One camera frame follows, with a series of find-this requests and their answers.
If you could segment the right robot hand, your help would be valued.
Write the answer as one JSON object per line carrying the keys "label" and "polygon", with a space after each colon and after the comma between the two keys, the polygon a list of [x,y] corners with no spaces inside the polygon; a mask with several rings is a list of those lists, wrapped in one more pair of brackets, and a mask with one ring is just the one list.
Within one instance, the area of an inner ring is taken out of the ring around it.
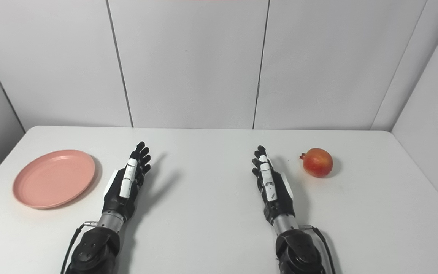
{"label": "right robot hand", "polygon": [[264,146],[259,145],[254,151],[252,163],[252,173],[257,178],[257,187],[265,205],[263,213],[266,220],[273,225],[279,216],[295,217],[293,200],[285,180],[274,169]]}

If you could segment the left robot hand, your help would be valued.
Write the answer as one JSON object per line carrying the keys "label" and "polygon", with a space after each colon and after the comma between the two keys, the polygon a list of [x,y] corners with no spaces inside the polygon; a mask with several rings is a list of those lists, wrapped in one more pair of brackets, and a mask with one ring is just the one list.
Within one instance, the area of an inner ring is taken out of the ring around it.
{"label": "left robot hand", "polygon": [[125,167],[113,173],[104,195],[102,214],[117,213],[124,221],[132,217],[145,175],[151,170],[150,161],[149,148],[145,142],[140,142],[130,154]]}

